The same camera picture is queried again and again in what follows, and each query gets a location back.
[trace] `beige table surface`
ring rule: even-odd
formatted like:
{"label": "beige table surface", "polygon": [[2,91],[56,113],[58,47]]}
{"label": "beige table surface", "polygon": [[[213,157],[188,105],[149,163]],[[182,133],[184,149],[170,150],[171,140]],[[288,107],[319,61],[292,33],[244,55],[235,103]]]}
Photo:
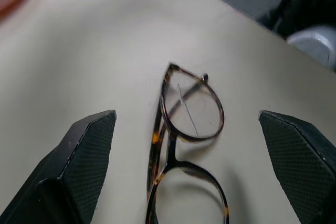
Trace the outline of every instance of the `beige table surface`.
{"label": "beige table surface", "polygon": [[[219,0],[29,0],[2,22],[0,211],[74,121],[116,109],[92,223],[144,223],[169,61],[207,72],[223,103],[219,140],[201,152],[179,143],[178,156],[218,179],[231,223],[299,223],[273,173],[258,112],[309,121],[335,144],[336,76]],[[221,222],[213,191],[174,181],[162,185],[160,223]]]}

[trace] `eyeglasses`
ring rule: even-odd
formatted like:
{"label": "eyeglasses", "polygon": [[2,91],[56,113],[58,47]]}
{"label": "eyeglasses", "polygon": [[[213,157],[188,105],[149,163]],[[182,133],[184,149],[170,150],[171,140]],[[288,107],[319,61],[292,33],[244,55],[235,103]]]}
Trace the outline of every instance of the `eyeglasses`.
{"label": "eyeglasses", "polygon": [[[159,223],[155,211],[157,188],[165,174],[179,168],[187,175],[215,186],[223,203],[223,223],[229,224],[227,201],[215,177],[191,162],[177,160],[175,155],[177,138],[184,142],[199,143],[214,139],[223,129],[223,106],[208,85],[208,75],[205,73],[198,77],[176,64],[169,64],[162,82],[157,107],[148,164],[148,205],[145,223]],[[166,130],[169,133],[167,155],[165,164],[159,172],[160,153]]]}

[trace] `textured black pad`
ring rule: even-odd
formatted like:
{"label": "textured black pad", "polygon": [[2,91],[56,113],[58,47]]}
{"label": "textured black pad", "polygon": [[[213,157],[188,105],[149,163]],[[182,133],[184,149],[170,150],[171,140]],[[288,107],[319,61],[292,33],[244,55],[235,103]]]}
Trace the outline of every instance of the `textured black pad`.
{"label": "textured black pad", "polygon": [[261,111],[274,172],[302,224],[336,223],[336,148],[312,124]]}
{"label": "textured black pad", "polygon": [[84,224],[92,220],[105,180],[115,120],[111,111],[88,126],[64,173],[63,181]]}

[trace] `white object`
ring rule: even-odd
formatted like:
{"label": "white object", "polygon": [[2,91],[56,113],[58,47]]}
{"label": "white object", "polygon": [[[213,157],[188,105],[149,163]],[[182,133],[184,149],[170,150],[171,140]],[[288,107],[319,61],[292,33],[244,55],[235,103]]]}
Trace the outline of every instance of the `white object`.
{"label": "white object", "polygon": [[328,26],[310,27],[287,39],[326,68],[336,70],[336,30]]}
{"label": "white object", "polygon": [[[154,117],[172,61],[207,72],[225,111],[214,145],[200,151],[178,141],[177,156],[218,179],[230,223],[300,223],[275,177],[257,117],[262,109],[290,114],[335,143],[336,75],[220,0],[34,3],[27,16],[20,9],[8,20],[13,27],[20,18],[15,30],[0,27],[0,211],[73,122],[116,109],[92,224],[143,224]],[[175,187],[167,176],[162,186],[172,188],[166,197],[173,200],[158,205],[160,223],[221,223],[206,193],[211,187],[182,190],[185,184]]]}

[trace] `tortoiseshell glasses frame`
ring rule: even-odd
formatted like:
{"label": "tortoiseshell glasses frame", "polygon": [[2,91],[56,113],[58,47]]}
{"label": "tortoiseshell glasses frame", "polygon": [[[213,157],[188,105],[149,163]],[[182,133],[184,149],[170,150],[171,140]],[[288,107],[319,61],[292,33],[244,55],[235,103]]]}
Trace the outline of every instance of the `tortoiseshell glasses frame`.
{"label": "tortoiseshell glasses frame", "polygon": [[[179,99],[173,105],[173,107],[170,109],[169,112],[167,111],[166,105],[165,105],[165,93],[170,85],[171,76],[175,72],[185,74],[195,80],[195,84],[193,84],[190,87],[190,89],[187,90],[182,95],[184,100],[188,100],[195,92],[200,90],[200,88],[206,88],[208,92],[210,93],[211,97],[217,103],[217,106],[219,109],[220,123],[219,123],[217,132],[215,132],[213,135],[207,136],[207,137],[190,136],[190,135],[187,135],[179,131],[171,122],[170,118],[181,105],[181,100]],[[215,179],[215,177],[211,175],[207,170],[193,163],[190,163],[188,161],[178,161],[175,156],[176,140],[178,137],[182,138],[183,141],[185,142],[198,143],[198,142],[207,141],[207,140],[211,140],[215,138],[216,136],[220,134],[220,132],[223,129],[223,126],[224,126],[223,106],[218,96],[216,95],[216,93],[208,85],[208,75],[203,74],[201,77],[198,77],[197,75],[179,67],[178,65],[170,63],[164,75],[164,79],[163,79],[162,86],[161,86],[160,100],[159,100],[159,104],[157,107],[158,108],[156,111],[156,117],[155,117],[155,122],[154,122],[154,130],[153,130],[152,144],[151,144],[149,164],[148,164],[148,174],[147,174],[148,205],[147,205],[145,223],[146,224],[158,224],[159,223],[157,216],[156,216],[156,211],[155,211],[156,190],[163,176],[167,172],[175,168],[180,168],[184,173],[190,176],[196,177],[198,179],[205,180],[216,187],[216,189],[218,190],[220,194],[222,202],[223,202],[223,209],[222,209],[223,223],[229,224],[229,211],[228,211],[227,201],[226,201],[224,192],[220,184],[218,183],[218,181]],[[163,117],[164,123],[160,129],[162,117]],[[161,153],[162,141],[163,141],[166,130],[169,133],[167,155],[166,155],[165,164],[162,170],[159,172],[160,153]]]}

